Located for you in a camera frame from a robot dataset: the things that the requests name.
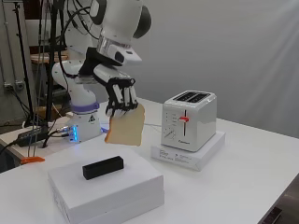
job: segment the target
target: black rectangular object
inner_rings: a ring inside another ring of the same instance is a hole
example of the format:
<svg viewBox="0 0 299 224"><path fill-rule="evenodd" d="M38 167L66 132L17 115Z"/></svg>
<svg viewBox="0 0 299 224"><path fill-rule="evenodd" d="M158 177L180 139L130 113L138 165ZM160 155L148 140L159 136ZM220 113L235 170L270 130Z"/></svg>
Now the black rectangular object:
<svg viewBox="0 0 299 224"><path fill-rule="evenodd" d="M110 174L123 169L122 157L113 157L105 161L98 161L82 167L85 179L93 179L100 175Z"/></svg>
<svg viewBox="0 0 299 224"><path fill-rule="evenodd" d="M38 128L26 133L19 133L18 135L18 145L19 147L27 147L29 144L33 144L36 141L42 141L48 136L47 128Z"/></svg>

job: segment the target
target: table surface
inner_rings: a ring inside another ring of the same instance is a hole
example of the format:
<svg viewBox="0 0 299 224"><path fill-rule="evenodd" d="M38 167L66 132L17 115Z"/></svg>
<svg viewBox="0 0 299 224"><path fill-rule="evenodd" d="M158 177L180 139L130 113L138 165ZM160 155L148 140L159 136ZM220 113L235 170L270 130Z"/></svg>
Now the table surface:
<svg viewBox="0 0 299 224"><path fill-rule="evenodd" d="M202 172L152 159L150 146L159 144L161 128L149 124L161 124L162 105L140 102L146 108L147 125L141 147L130 148L164 175L165 205L126 224L256 224L299 173L299 139L222 119L217 125L226 132L226 144ZM104 110L101 106L99 118L107 121ZM0 138L6 142L10 135ZM1 223L63 224L51 199L47 171L92 158L101 147L125 148L106 144L104 138L103 134L74 146L53 139L46 150L59 152L46 156L45 162L0 174Z"/></svg>

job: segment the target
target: metal pole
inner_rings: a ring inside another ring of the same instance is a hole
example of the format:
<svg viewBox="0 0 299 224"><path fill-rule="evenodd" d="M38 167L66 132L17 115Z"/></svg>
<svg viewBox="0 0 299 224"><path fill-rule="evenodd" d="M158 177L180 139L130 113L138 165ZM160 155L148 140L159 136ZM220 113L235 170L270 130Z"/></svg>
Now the metal pole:
<svg viewBox="0 0 299 224"><path fill-rule="evenodd" d="M56 23L57 23L58 9L56 6L51 7L51 25L50 25L50 73L48 75L48 90L47 90L47 110L46 121L50 121L50 115L52 110L52 94L53 94L53 77L52 67L54 66L55 59L55 47L56 47Z"/></svg>
<svg viewBox="0 0 299 224"><path fill-rule="evenodd" d="M16 13L16 18L17 18L17 25L18 25L17 37L19 38L20 48L21 48L21 61L22 61L22 68L23 68L23 72L24 72L24 81L25 81L25 85L26 85L26 92L27 92L27 98L28 98L30 120L32 122L35 122L34 121L34 109L32 106L32 99L31 99L31 93L30 93L30 87L29 87L29 79L28 79L28 74L27 74L26 58L25 58L25 54L24 54L24 46L22 43L22 36L21 36L21 23L20 23L20 17L19 17L20 5L17 2L15 2L14 4L15 4L15 9L13 11Z"/></svg>

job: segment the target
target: toaster slot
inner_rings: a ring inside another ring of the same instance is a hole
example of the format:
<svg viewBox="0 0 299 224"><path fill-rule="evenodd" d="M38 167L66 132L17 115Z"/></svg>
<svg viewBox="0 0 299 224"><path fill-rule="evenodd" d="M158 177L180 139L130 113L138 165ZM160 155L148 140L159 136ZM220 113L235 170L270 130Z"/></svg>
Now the toaster slot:
<svg viewBox="0 0 299 224"><path fill-rule="evenodd" d="M198 93L195 96L193 96L193 98L190 98L187 102L189 102L189 103L199 103L208 96L209 96L208 93Z"/></svg>
<svg viewBox="0 0 299 224"><path fill-rule="evenodd" d="M185 93L181 94L180 96L178 96L174 100L181 101L181 102L187 102L190 98L192 98L196 94L197 94L196 91L188 91L188 92L185 92Z"/></svg>

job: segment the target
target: power strip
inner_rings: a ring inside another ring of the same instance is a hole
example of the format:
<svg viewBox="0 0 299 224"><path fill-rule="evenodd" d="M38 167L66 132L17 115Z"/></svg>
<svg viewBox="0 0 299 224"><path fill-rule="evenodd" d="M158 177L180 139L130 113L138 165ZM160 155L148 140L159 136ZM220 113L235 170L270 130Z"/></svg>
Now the power strip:
<svg viewBox="0 0 299 224"><path fill-rule="evenodd" d="M48 137L48 128L37 128L26 133L19 133L17 141L19 147L27 147L29 144L42 141Z"/></svg>

